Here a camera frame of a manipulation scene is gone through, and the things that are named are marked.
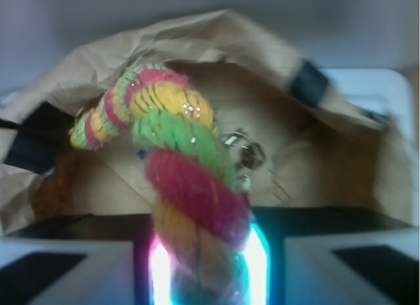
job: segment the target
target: white surface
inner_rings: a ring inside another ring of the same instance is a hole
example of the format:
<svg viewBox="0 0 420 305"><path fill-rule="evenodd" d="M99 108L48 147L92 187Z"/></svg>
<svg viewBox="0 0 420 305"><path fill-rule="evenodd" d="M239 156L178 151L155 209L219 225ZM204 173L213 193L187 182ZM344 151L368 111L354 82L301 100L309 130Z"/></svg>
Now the white surface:
<svg viewBox="0 0 420 305"><path fill-rule="evenodd" d="M419 0L0 0L0 96L82 44L218 9L244 13L324 68L418 64Z"/></svg>
<svg viewBox="0 0 420 305"><path fill-rule="evenodd" d="M370 245L387 245L419 260L419 229L287 238L285 303L394 304L331 253Z"/></svg>
<svg viewBox="0 0 420 305"><path fill-rule="evenodd" d="M29 304L134 304L132 243L3 237L0 268L27 254L45 251L82 253L87 257Z"/></svg>

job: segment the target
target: rope toy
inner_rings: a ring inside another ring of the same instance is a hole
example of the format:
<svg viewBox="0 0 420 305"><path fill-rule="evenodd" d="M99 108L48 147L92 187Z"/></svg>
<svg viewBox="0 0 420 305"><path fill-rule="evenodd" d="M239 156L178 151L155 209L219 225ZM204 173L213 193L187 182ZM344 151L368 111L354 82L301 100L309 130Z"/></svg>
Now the rope toy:
<svg viewBox="0 0 420 305"><path fill-rule="evenodd" d="M233 191L236 172L212 107L163 64L133 66L76 121L70 142L96 150L130 127L133 141L150 149L146 177L158 194L152 217L161 242L199 284L218 295L237 291L248 205Z"/></svg>

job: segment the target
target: light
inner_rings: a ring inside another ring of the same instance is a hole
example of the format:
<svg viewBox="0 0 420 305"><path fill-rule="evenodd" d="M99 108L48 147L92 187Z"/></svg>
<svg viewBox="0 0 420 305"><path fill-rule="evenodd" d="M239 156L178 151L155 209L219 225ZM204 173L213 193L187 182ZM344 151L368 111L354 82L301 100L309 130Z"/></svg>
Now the light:
<svg viewBox="0 0 420 305"><path fill-rule="evenodd" d="M171 301L171 261L169 254L158 237L155 237L150 248L152 304L173 305Z"/></svg>
<svg viewBox="0 0 420 305"><path fill-rule="evenodd" d="M247 245L241 252L248 267L248 305L265 305L268 296L270 254L261 229L251 224ZM171 261L168 252L156 236L150 246L151 294L153 305L173 305L171 300Z"/></svg>
<svg viewBox="0 0 420 305"><path fill-rule="evenodd" d="M265 305L268 292L269 249L261 229L251 225L251 233L242 252L248 267L249 304Z"/></svg>

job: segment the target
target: crumpled paper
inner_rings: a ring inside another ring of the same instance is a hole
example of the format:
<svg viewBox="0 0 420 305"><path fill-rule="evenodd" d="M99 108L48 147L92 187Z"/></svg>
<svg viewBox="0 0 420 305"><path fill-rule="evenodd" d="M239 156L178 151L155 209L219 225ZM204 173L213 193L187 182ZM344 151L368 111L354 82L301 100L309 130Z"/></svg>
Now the crumpled paper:
<svg viewBox="0 0 420 305"><path fill-rule="evenodd" d="M23 90L0 111L0 118L21 123L45 100L77 115L128 64L146 60L168 62L188 74L218 110L225 130L243 127L266 150L268 162L252 173L253 205L364 206L410 222L408 159L392 121L384 124L368 118L331 85L318 109L290 97L303 55L231 10L158 22L80 46ZM3 159L11 142L12 136L5 136L0 145ZM133 208L124 212L139 212L139 207L141 212L150 210L154 192L144 179L142 161L129 136L121 136L96 155L104 172L109 171L101 176L106 181L91 174L75 191L75 202L90 201L98 188L102 197L115 197L106 191L114 179L120 197L103 203L115 201L118 207ZM31 222L30 197L41 178L5 166L1 167L0 222L3 232L9 232ZM98 199L93 203L101 205Z"/></svg>

